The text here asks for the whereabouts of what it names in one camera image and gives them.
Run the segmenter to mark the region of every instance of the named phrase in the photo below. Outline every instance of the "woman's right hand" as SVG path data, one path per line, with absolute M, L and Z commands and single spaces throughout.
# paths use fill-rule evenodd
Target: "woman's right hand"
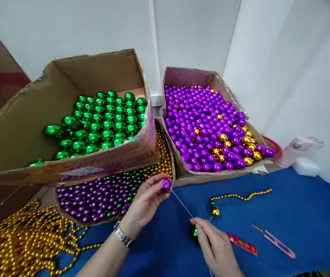
M 203 257 L 215 277 L 244 276 L 235 259 L 229 236 L 207 220 L 195 217 L 190 221 L 196 225 Z

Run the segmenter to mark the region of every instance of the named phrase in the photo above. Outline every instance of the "red packet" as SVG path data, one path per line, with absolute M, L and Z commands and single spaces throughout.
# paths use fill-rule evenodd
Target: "red packet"
M 251 254 L 258 256 L 257 248 L 256 246 L 252 245 L 251 243 L 248 243 L 247 241 L 240 239 L 239 237 L 228 233 L 229 239 L 231 242 L 233 242 L 235 245 L 239 246 L 240 248 L 243 248 L 247 252 L 250 252 Z

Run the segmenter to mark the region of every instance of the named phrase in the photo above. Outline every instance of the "wristwatch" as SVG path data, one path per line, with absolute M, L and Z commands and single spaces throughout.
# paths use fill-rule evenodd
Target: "wristwatch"
M 130 238 L 128 238 L 121 230 L 119 227 L 119 222 L 120 220 L 115 224 L 114 230 L 115 230 L 115 235 L 118 237 L 118 239 L 125 244 L 126 247 L 129 248 L 129 244 L 132 242 Z

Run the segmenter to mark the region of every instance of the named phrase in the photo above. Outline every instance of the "hand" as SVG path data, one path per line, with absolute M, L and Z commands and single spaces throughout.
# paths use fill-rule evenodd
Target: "hand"
M 120 229 L 131 240 L 136 239 L 142 227 L 150 222 L 160 203 L 169 198 L 172 189 L 165 194 L 160 192 L 162 180 L 167 177 L 167 173 L 158 174 L 139 186 L 132 204 L 119 223 Z
M 190 221 L 196 225 L 203 257 L 215 277 L 244 276 L 235 259 L 229 236 L 207 220 L 195 217 Z

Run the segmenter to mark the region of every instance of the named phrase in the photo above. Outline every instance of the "blue cloth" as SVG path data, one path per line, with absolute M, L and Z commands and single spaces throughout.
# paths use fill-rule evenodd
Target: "blue cloth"
M 268 188 L 273 191 L 256 195 L 249 202 L 235 197 L 216 200 L 221 216 L 211 223 L 258 249 L 255 257 L 233 245 L 242 272 L 246 277 L 280 277 L 330 268 L 330 184 L 321 178 L 299 176 L 285 169 L 266 176 L 248 175 L 174 191 L 194 217 L 209 219 L 211 197 L 229 193 L 246 197 Z M 120 276 L 209 276 L 200 247 L 190 239 L 189 218 L 172 194 L 134 243 Z M 296 259 L 258 233 L 252 227 L 254 221 L 290 248 Z M 90 228 L 81 245 L 103 242 L 113 225 L 114 222 Z M 63 275 L 74 276 L 95 251 L 82 252 Z M 62 255 L 60 266 L 71 260 L 69 255 Z M 47 276 L 47 271 L 40 275 Z

